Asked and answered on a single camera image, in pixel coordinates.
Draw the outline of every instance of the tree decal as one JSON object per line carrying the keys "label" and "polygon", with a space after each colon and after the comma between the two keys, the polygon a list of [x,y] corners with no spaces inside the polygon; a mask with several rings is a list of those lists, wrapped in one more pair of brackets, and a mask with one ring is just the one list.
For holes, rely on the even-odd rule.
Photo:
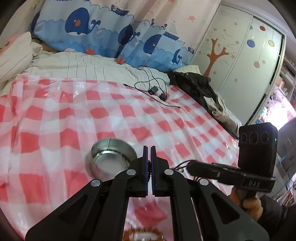
{"label": "tree decal", "polygon": [[205,73],[203,74],[203,76],[205,76],[205,77],[209,77],[209,74],[211,72],[211,68],[213,67],[213,64],[216,62],[216,60],[218,58],[220,58],[223,55],[229,55],[229,53],[227,53],[225,51],[226,50],[225,47],[223,47],[220,54],[215,54],[215,46],[216,46],[218,39],[211,39],[211,40],[212,40],[212,50],[211,50],[210,54],[207,54],[207,56],[210,58],[210,64],[209,64],[207,70],[205,71]]}

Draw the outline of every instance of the checkered tablecloth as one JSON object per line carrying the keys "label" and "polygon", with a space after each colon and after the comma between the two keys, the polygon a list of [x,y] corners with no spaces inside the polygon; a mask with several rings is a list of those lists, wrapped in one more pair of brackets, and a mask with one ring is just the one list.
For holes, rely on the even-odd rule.
{"label": "checkered tablecloth", "polygon": [[[170,167],[187,159],[236,165],[237,141],[198,103],[170,86],[165,104],[181,108],[113,82],[18,75],[0,98],[0,207],[14,229],[24,237],[92,179],[86,158],[105,137],[138,156],[155,145]],[[168,198],[130,199],[126,228],[142,226],[173,240]]]}

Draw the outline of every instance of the stainless steel bowl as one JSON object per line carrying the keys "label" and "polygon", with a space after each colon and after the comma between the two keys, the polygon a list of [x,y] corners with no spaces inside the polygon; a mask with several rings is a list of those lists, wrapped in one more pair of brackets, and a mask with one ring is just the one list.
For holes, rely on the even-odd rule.
{"label": "stainless steel bowl", "polygon": [[101,178],[102,172],[115,177],[127,170],[137,158],[136,152],[129,144],[114,138],[96,142],[91,148],[91,156],[90,170],[95,178]]}

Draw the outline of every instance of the blue whale curtain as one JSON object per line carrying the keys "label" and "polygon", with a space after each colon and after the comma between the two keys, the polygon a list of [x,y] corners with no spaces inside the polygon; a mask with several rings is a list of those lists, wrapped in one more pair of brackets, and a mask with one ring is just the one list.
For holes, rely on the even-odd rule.
{"label": "blue whale curtain", "polygon": [[160,71],[188,65],[219,1],[46,0],[31,31],[59,51]]}

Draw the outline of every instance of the white wardrobe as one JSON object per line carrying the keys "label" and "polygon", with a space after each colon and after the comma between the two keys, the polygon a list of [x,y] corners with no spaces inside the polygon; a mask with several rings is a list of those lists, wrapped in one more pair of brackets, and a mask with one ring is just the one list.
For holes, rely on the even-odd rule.
{"label": "white wardrobe", "polygon": [[196,64],[226,106],[248,123],[282,64],[284,35],[250,13],[220,5],[191,64]]}

